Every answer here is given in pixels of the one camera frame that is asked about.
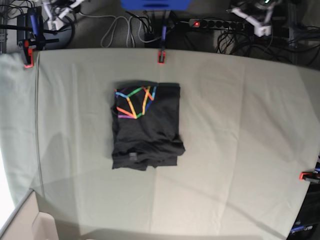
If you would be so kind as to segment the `black power strip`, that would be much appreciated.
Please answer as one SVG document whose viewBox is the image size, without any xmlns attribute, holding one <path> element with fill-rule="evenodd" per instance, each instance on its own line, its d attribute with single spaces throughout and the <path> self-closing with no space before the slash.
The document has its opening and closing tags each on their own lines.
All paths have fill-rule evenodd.
<svg viewBox="0 0 320 240">
<path fill-rule="evenodd" d="M 232 30 L 232 31 L 250 31 L 253 27 L 248 23 L 239 21 L 228 21 L 221 19 L 198 19 L 191 18 L 188 21 L 191 28 L 213 29 L 213 30 Z"/>
</svg>

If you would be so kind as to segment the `red black clamp left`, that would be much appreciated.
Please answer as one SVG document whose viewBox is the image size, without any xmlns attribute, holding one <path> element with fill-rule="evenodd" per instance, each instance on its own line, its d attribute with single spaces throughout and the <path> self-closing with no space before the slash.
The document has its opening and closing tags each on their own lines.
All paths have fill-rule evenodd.
<svg viewBox="0 0 320 240">
<path fill-rule="evenodd" d="M 20 14 L 17 17 L 17 26 L 17 46 L 24 66 L 31 68 L 34 65 L 33 51 L 42 50 L 45 46 L 42 7 L 31 7 L 27 13 Z"/>
</svg>

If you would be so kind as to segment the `round dark stand base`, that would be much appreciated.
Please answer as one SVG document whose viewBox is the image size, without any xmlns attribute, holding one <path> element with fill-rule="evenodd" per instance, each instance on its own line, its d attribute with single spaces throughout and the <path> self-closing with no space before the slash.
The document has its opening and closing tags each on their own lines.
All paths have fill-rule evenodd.
<svg viewBox="0 0 320 240">
<path fill-rule="evenodd" d="M 73 23 L 72 19 L 69 17 L 65 17 L 63 19 L 66 22 L 68 27 L 64 28 L 62 31 L 58 32 L 57 34 L 51 33 L 43 33 L 46 40 L 58 39 L 58 42 L 47 43 L 45 45 L 46 50 L 59 50 L 65 49 L 68 45 L 72 42 L 75 36 L 75 24 Z"/>
</svg>

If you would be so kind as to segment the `red black clamp right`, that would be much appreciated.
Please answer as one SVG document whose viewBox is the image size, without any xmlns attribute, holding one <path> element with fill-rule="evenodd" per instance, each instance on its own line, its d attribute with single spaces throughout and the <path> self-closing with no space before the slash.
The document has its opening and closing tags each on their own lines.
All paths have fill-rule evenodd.
<svg viewBox="0 0 320 240">
<path fill-rule="evenodd" d="M 299 179 L 301 181 L 310 182 L 311 184 L 320 183 L 320 157 L 318 156 L 315 168 L 311 171 L 301 172 Z"/>
</svg>

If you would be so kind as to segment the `beige plastic bin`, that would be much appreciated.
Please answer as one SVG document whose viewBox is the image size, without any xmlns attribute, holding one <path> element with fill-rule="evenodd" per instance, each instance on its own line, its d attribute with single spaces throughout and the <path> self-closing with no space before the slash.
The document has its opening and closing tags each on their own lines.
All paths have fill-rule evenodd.
<svg viewBox="0 0 320 240">
<path fill-rule="evenodd" d="M 36 192 L 29 189 L 0 230 L 2 240 L 58 240 L 55 219 L 39 210 Z"/>
</svg>

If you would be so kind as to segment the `blue plastic box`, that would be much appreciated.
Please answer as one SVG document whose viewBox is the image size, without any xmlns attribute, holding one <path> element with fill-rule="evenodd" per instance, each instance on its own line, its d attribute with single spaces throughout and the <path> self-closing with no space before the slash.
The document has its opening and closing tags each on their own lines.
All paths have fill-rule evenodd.
<svg viewBox="0 0 320 240">
<path fill-rule="evenodd" d="M 121 0 L 121 6 L 126 10 L 178 10 L 184 11 L 191 3 L 190 0 Z"/>
</svg>

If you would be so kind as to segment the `light green table cloth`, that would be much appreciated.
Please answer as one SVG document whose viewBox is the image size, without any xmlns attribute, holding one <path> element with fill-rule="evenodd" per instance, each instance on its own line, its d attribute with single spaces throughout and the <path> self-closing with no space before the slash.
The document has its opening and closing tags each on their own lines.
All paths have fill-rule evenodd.
<svg viewBox="0 0 320 240">
<path fill-rule="evenodd" d="M 0 57 L 13 202 L 36 192 L 61 240 L 285 240 L 320 153 L 320 73 L 215 53 L 89 48 Z M 178 83 L 177 166 L 112 168 L 114 91 Z"/>
</svg>

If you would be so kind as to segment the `red black clamp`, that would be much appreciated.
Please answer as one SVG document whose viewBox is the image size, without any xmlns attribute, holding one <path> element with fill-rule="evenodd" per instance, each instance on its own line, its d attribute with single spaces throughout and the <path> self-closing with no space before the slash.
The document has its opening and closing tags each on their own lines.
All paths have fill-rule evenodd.
<svg viewBox="0 0 320 240">
<path fill-rule="evenodd" d="M 17 17 L 17 26 L 17 46 L 24 66 L 31 68 L 34 65 L 33 51 L 42 50 L 45 46 L 42 7 L 31 7 L 27 13 L 20 14 Z"/>
<path fill-rule="evenodd" d="M 320 183 L 320 157 L 318 156 L 315 168 L 311 171 L 301 172 L 299 179 L 301 181 L 310 182 L 311 184 Z"/>
<path fill-rule="evenodd" d="M 160 48 L 158 51 L 158 58 L 157 63 L 158 64 L 164 64 L 165 63 L 165 57 L 166 57 L 166 48 L 165 48 L 165 42 L 166 42 L 166 35 L 167 35 L 167 26 L 162 26 L 161 31 L 161 38 L 160 38 Z"/>
</svg>

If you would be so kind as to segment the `dark grey t-shirt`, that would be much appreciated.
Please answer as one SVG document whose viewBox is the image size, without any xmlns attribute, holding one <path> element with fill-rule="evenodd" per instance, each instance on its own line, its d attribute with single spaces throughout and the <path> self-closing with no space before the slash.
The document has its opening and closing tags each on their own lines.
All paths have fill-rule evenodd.
<svg viewBox="0 0 320 240">
<path fill-rule="evenodd" d="M 178 83 L 127 81 L 114 90 L 112 168 L 173 167 L 185 152 Z"/>
</svg>

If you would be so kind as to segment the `red black clamp middle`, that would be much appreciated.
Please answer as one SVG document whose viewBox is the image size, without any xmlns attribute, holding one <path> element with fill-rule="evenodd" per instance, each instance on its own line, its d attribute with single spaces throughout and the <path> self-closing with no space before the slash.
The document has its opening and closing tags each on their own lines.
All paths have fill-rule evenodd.
<svg viewBox="0 0 320 240">
<path fill-rule="evenodd" d="M 166 42 L 166 35 L 167 35 L 167 26 L 162 26 L 161 31 L 161 38 L 160 38 L 160 48 L 158 51 L 158 58 L 157 63 L 158 64 L 164 64 L 165 63 L 165 57 L 166 57 L 166 48 L 165 48 L 165 42 Z"/>
</svg>

